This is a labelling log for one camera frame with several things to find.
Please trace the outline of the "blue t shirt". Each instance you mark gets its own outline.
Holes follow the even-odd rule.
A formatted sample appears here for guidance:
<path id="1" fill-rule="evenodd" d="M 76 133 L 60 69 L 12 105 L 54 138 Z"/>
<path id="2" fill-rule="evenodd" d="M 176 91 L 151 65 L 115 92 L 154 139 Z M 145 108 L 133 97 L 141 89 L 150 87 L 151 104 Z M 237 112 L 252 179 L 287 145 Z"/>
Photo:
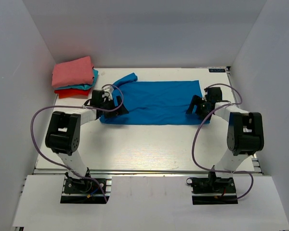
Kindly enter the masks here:
<path id="1" fill-rule="evenodd" d="M 138 81 L 131 73 L 116 82 L 123 93 L 123 105 L 128 114 L 100 118 L 101 123 L 115 125 L 199 125 L 195 113 L 186 114 L 192 97 L 202 97 L 198 80 Z"/>

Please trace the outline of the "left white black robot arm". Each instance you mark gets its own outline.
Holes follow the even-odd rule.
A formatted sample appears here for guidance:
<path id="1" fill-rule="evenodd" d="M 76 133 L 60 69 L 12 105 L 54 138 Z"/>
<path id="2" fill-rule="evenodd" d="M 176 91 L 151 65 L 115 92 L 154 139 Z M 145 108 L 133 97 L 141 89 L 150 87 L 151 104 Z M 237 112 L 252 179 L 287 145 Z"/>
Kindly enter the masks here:
<path id="1" fill-rule="evenodd" d="M 76 179 L 76 187 L 87 192 L 92 187 L 89 169 L 82 161 L 78 147 L 82 125 L 100 117 L 113 118 L 126 115 L 129 111 L 123 104 L 122 92 L 113 96 L 114 87 L 109 85 L 93 90 L 92 97 L 73 112 L 54 111 L 46 133 L 45 145 L 62 160 L 68 170 L 67 176 Z"/>

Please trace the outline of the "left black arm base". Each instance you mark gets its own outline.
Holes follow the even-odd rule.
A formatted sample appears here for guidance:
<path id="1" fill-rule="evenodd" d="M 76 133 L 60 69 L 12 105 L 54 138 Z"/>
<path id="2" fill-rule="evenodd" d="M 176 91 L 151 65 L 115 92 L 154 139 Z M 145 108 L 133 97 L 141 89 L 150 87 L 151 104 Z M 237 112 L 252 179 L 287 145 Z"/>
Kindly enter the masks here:
<path id="1" fill-rule="evenodd" d="M 97 178 L 96 179 L 100 186 L 103 188 L 103 191 L 106 196 L 110 195 L 111 192 L 111 179 Z M 76 182 L 72 179 L 65 179 L 63 184 L 63 194 L 67 195 L 77 195 L 77 194 L 92 194 L 93 196 L 103 196 L 100 187 L 95 181 L 89 182 Z"/>

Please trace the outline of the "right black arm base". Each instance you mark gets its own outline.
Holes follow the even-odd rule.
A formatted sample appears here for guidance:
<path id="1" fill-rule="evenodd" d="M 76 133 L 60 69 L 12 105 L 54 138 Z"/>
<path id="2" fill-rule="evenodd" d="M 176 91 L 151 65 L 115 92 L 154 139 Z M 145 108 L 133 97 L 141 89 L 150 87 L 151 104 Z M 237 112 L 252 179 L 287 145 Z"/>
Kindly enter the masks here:
<path id="1" fill-rule="evenodd" d="M 211 183 L 208 178 L 189 177 L 186 184 L 192 187 L 193 194 L 226 194 L 236 193 L 236 187 L 233 179 L 229 183 Z"/>

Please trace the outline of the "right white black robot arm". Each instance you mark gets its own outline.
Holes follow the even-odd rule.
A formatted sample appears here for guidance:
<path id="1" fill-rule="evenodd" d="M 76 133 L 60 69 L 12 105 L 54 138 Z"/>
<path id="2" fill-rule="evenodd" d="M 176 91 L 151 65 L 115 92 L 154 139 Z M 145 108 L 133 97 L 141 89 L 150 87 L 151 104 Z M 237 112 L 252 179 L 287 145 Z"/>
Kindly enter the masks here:
<path id="1" fill-rule="evenodd" d="M 194 95 L 186 111 L 187 115 L 195 113 L 202 120 L 192 143 L 193 162 L 202 170 L 214 173 L 208 179 L 208 187 L 219 192 L 225 187 L 225 180 L 234 174 L 246 174 L 237 168 L 249 156 L 264 147 L 263 119 L 258 112 L 249 112 L 238 108 L 240 103 L 223 100 L 222 90 L 215 84 L 205 88 L 206 95 Z M 195 144 L 202 126 L 215 115 L 228 123 L 226 134 L 227 150 L 220 161 L 211 169 L 201 166 L 195 159 Z"/>

